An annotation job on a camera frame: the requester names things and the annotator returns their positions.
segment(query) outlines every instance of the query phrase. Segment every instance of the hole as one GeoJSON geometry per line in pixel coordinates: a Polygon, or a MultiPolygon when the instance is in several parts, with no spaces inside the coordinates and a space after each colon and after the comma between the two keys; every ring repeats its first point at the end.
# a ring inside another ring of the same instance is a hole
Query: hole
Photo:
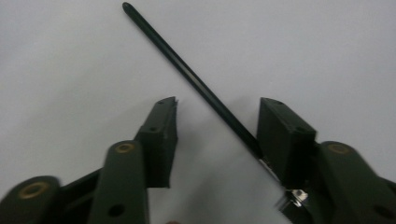
{"type": "Polygon", "coordinates": [[[341,155],[344,155],[344,154],[347,154],[350,152],[350,149],[348,147],[340,145],[340,144],[329,144],[327,146],[327,148],[330,151],[337,153],[337,154],[341,154],[341,155]]]}
{"type": "Polygon", "coordinates": [[[110,209],[108,209],[108,215],[111,217],[119,217],[125,211],[125,207],[123,204],[113,205],[110,209]]]}
{"type": "Polygon", "coordinates": [[[379,214],[381,217],[385,217],[387,219],[394,219],[395,215],[388,210],[388,208],[381,206],[381,205],[375,205],[374,210],[376,211],[377,214],[379,214]]]}
{"type": "Polygon", "coordinates": [[[22,199],[30,199],[34,198],[49,188],[50,185],[46,182],[35,182],[31,185],[28,185],[21,189],[20,191],[20,198],[22,199]]]}
{"type": "Polygon", "coordinates": [[[126,153],[134,149],[134,144],[121,144],[116,147],[118,153],[126,153]]]}

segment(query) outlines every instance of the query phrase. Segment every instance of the white background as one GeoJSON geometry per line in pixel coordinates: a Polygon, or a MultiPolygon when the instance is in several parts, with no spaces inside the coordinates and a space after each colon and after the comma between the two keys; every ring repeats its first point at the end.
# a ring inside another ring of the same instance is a hole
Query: white background
{"type": "MultiPolygon", "coordinates": [[[[131,3],[253,134],[274,98],[396,180],[395,1],[131,3]]],[[[121,4],[0,2],[0,196],[94,171],[176,96],[172,188],[149,190],[151,222],[288,223],[281,187],[121,4]]]]}

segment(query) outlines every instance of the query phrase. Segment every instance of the dark green rod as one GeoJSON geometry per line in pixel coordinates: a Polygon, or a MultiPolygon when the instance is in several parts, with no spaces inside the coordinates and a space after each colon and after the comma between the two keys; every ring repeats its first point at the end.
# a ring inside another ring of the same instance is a hole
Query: dark green rod
{"type": "Polygon", "coordinates": [[[123,3],[125,13],[157,46],[163,55],[175,66],[190,84],[204,97],[221,118],[233,129],[233,131],[247,145],[249,151],[256,159],[262,158],[259,144],[256,138],[242,125],[206,84],[189,68],[189,66],[175,53],[175,51],[163,40],[163,38],[150,26],[150,24],[129,3],[123,3]]]}

